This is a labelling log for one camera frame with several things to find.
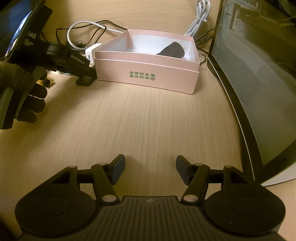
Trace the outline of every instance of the white power adapter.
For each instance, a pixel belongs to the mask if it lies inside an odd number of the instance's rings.
[[[88,47],[85,50],[85,57],[90,61],[90,64],[94,64],[94,52],[101,46],[102,44],[94,44]]]

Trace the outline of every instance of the glove finger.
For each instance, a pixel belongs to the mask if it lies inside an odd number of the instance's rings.
[[[43,99],[38,99],[38,98],[28,95],[22,105],[22,108],[25,108],[27,110],[31,110],[35,113],[39,113],[44,110],[45,101]]]
[[[17,120],[28,123],[35,123],[37,120],[37,116],[32,111],[21,108]]]
[[[35,84],[29,95],[44,99],[47,96],[47,89],[40,84]]]

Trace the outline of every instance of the computer monitor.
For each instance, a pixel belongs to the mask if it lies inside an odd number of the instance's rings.
[[[278,0],[221,0],[210,47],[241,127],[243,171],[263,185],[296,178],[295,23]]]

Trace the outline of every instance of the power cord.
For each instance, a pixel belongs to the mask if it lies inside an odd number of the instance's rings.
[[[95,23],[103,23],[103,22],[108,22],[108,23],[112,24],[113,26],[115,26],[115,27],[117,27],[117,28],[120,28],[120,29],[122,29],[122,30],[127,30],[126,28],[121,27],[121,26],[119,26],[119,25],[117,25],[117,24],[115,24],[115,23],[113,23],[113,22],[111,22],[110,20],[107,20],[107,19],[105,19],[105,20],[101,20],[101,21],[97,21],[97,22],[95,22]],[[79,26],[79,27],[72,27],[72,29],[85,28],[85,27],[89,27],[89,26],[91,26],[91,25],[93,25],[93,24],[90,23],[90,24],[87,24],[87,25]],[[94,32],[94,34],[93,34],[91,40],[93,39],[93,37],[94,37],[94,35],[97,33],[97,31],[98,31],[99,29],[101,29],[101,28],[106,28],[106,30],[108,30],[107,27],[105,27],[104,25],[102,25],[101,27],[99,27],[99,28]],[[57,38],[57,42],[58,42],[59,44],[62,44],[62,43],[61,43],[60,40],[59,40],[58,31],[60,31],[60,30],[69,30],[69,29],[70,29],[70,28],[57,28],[57,29],[56,29],[56,38]]]
[[[67,32],[67,39],[68,39],[69,44],[70,44],[74,49],[77,49],[77,50],[86,50],[87,47],[79,48],[79,47],[75,46],[75,45],[72,43],[72,41],[70,40],[70,31],[71,31],[71,29],[72,29],[74,26],[76,26],[77,24],[80,24],[80,23],[90,23],[90,24],[96,25],[96,26],[98,26],[98,27],[100,27],[100,28],[103,28],[104,26],[102,26],[102,25],[100,25],[100,24],[98,24],[98,23],[96,23],[96,22],[92,22],[92,21],[78,21],[78,22],[74,23],[74,24],[68,29],[68,32]],[[120,33],[120,34],[123,33],[122,31],[114,30],[114,29],[111,29],[111,28],[107,28],[107,30],[112,31],[112,32],[115,32],[115,33]]]
[[[199,56],[202,56],[202,57],[204,58],[204,61],[202,61],[202,62],[200,63],[200,65],[204,64],[204,63],[207,61],[207,55],[208,55],[209,53],[208,53],[207,51],[205,51],[204,49],[200,48],[199,46],[202,45],[203,43],[207,42],[208,40],[210,40],[210,39],[213,38],[213,36],[204,37],[204,38],[203,38],[203,36],[205,36],[206,34],[208,34],[209,32],[211,32],[211,31],[214,30],[214,29],[215,29],[215,28],[211,28],[211,29],[209,29],[209,30],[206,31],[203,35],[201,35],[200,37],[198,37],[197,39],[194,40],[196,48],[197,48],[198,50],[200,50],[200,51],[202,51],[202,52],[204,52],[204,53],[206,54],[206,55],[204,55],[204,54],[200,54],[200,53],[199,53]]]
[[[44,34],[41,32],[41,36],[44,38],[44,40],[46,41],[46,43],[49,43],[48,40],[46,39],[46,37],[44,36]]]
[[[100,37],[103,36],[103,34],[106,32],[107,27],[105,25],[103,25],[105,27],[104,31],[100,34],[100,36],[96,39],[96,41],[94,42],[95,44],[98,42],[98,40],[100,39]]]
[[[197,33],[202,22],[207,21],[207,17],[209,16],[210,11],[211,11],[211,4],[210,4],[209,0],[197,1],[197,3],[196,3],[196,19],[192,22],[189,29],[187,30],[187,32],[184,35],[193,37]]]

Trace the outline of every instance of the black cable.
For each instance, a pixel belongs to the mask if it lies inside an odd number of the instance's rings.
[[[205,50],[203,50],[202,48],[200,48],[200,47],[196,47],[198,50],[200,50],[200,51],[202,51],[202,52],[204,52],[204,53],[206,53],[206,54],[209,54],[209,52],[207,52],[207,51],[205,51]]]
[[[48,40],[46,39],[46,37],[44,36],[44,34],[41,32],[42,37],[44,38],[44,40],[46,41],[46,43],[49,43]]]
[[[201,54],[201,56],[205,58],[205,60],[200,63],[200,65],[203,65],[207,61],[207,57],[204,54]]]
[[[199,47],[200,45],[204,44],[205,42],[207,42],[209,39],[211,39],[212,37],[207,37],[204,38],[204,40],[202,40],[199,44],[196,45],[196,47]]]
[[[93,36],[91,37],[91,39],[85,44],[85,45],[88,45],[90,42],[91,42],[91,40],[93,39],[93,37],[94,37],[94,35],[97,33],[97,31],[99,31],[101,29],[101,27],[99,27],[95,32],[94,32],[94,34],[93,34]]]
[[[212,30],[214,30],[215,28],[211,28],[208,31],[206,31],[202,36],[199,36],[197,39],[195,39],[194,41],[199,40],[200,38],[202,38],[203,36],[205,36],[206,34],[208,34],[209,32],[211,32]]]
[[[100,37],[102,37],[102,35],[104,34],[104,32],[106,32],[107,27],[105,25],[103,25],[105,27],[104,31],[101,33],[101,35],[97,38],[97,40],[94,42],[95,44],[98,42],[98,40],[100,39]]]
[[[117,28],[120,28],[120,29],[122,29],[122,30],[127,30],[126,28],[121,27],[121,26],[119,26],[119,25],[117,25],[117,24],[115,24],[115,23],[113,23],[113,22],[111,22],[110,20],[107,20],[107,19],[105,19],[105,20],[101,20],[101,21],[97,21],[97,22],[95,22],[95,23],[102,23],[102,22],[108,22],[108,23],[112,24],[113,26],[115,26],[115,27],[117,27]],[[88,27],[88,26],[91,26],[91,25],[93,25],[93,24],[90,23],[90,24],[87,24],[87,25],[83,25],[83,26],[79,26],[79,27],[74,27],[74,28],[72,28],[72,29],[85,28],[85,27]],[[59,31],[59,30],[69,30],[69,28],[57,28],[57,29],[56,29],[56,38],[57,38],[57,41],[58,41],[59,44],[62,44],[62,43],[60,42],[60,40],[59,40],[59,37],[58,37],[58,31]]]

